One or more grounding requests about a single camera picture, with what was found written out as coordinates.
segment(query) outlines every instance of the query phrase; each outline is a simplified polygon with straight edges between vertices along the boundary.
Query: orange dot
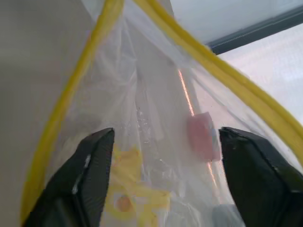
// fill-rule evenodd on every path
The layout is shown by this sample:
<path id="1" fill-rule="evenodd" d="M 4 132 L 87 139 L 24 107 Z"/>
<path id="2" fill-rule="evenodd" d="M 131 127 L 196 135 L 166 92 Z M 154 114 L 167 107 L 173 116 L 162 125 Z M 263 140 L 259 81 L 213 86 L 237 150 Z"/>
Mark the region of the orange dot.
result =
<path id="1" fill-rule="evenodd" d="M 117 201 L 117 207 L 121 212 L 128 212 L 132 208 L 129 197 L 127 195 L 121 196 Z"/>

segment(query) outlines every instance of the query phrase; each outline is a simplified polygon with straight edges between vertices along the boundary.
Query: gray wall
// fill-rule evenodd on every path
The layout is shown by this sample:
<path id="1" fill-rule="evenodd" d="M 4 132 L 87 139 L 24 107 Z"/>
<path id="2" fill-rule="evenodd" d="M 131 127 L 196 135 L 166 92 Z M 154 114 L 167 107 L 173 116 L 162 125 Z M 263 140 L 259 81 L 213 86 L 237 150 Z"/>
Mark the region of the gray wall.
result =
<path id="1" fill-rule="evenodd" d="M 0 3 L 1 226 L 20 226 L 33 152 L 91 28 L 79 0 Z"/>

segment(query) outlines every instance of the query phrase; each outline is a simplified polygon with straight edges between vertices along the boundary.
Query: yellow object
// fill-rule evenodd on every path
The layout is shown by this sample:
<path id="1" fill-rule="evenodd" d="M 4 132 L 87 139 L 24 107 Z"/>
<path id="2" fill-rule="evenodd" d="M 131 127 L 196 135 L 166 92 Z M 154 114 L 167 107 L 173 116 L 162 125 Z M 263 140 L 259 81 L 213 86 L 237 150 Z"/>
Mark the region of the yellow object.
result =
<path id="1" fill-rule="evenodd" d="M 137 220 L 141 227 L 158 226 L 157 216 L 153 213 L 156 209 L 169 208 L 169 192 L 155 190 L 141 183 L 141 152 L 132 148 L 129 151 L 120 151 L 116 145 L 113 149 L 113 164 L 111 166 L 110 183 L 105 200 L 105 211 L 118 220 L 131 220 L 139 215 Z M 125 198 L 130 202 L 128 210 L 121 210 L 115 195 L 119 199 Z"/>

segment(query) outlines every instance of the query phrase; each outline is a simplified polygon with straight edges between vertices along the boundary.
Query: yellow wire frame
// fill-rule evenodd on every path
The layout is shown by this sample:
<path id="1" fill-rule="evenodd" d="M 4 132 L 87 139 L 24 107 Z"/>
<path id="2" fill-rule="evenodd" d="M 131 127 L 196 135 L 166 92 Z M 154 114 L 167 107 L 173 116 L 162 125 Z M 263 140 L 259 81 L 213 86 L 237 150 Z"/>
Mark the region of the yellow wire frame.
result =
<path id="1" fill-rule="evenodd" d="M 292 149 L 301 165 L 303 165 L 303 153 L 301 152 L 303 147 L 303 128 L 287 110 L 253 82 L 195 40 L 175 22 L 157 1 L 134 1 L 168 37 L 186 50 L 208 72 L 254 110 Z M 120 15 L 123 2 L 123 0 L 105 1 L 91 40 L 83 50 L 74 73 L 45 127 L 23 190 L 21 207 L 22 223 L 34 207 L 43 189 L 45 169 L 49 163 L 54 141 L 60 130 L 60 123 L 65 116 L 74 92 L 95 56 L 99 42 L 107 35 Z"/>
<path id="2" fill-rule="evenodd" d="M 258 114 L 292 149 L 303 166 L 303 128 L 285 108 L 247 77 L 201 45 L 179 26 L 156 0 L 134 1 L 169 38 Z"/>
<path id="3" fill-rule="evenodd" d="M 72 97 L 85 75 L 90 63 L 94 60 L 95 52 L 100 42 L 110 32 L 123 8 L 121 0 L 106 0 L 96 26 L 91 33 L 91 38 L 78 60 L 76 68 L 70 77 L 61 97 L 51 114 L 48 123 L 45 126 L 42 137 L 34 153 L 32 165 L 27 174 L 27 179 L 23 189 L 20 218 L 24 223 L 30 211 L 34 207 L 40 196 L 45 183 L 46 167 L 49 164 L 50 156 L 53 151 L 54 142 L 59 134 L 61 121 L 64 119 L 66 111 L 70 106 Z"/>

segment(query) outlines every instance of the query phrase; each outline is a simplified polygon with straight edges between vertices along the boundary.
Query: clear plastic bag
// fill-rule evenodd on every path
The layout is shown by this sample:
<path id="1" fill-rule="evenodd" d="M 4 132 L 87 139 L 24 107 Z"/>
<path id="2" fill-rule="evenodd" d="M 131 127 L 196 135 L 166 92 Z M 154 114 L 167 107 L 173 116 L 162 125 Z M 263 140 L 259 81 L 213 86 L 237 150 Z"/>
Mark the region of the clear plastic bag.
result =
<path id="1" fill-rule="evenodd" d="M 220 153 L 216 130 L 222 126 L 257 133 L 288 150 L 257 114 L 126 0 L 73 97 L 47 175 L 83 137 L 113 127 L 102 227 L 244 226 L 220 158 L 193 152 L 188 120 L 199 114 L 208 116 L 203 121 L 211 132 L 211 156 Z"/>

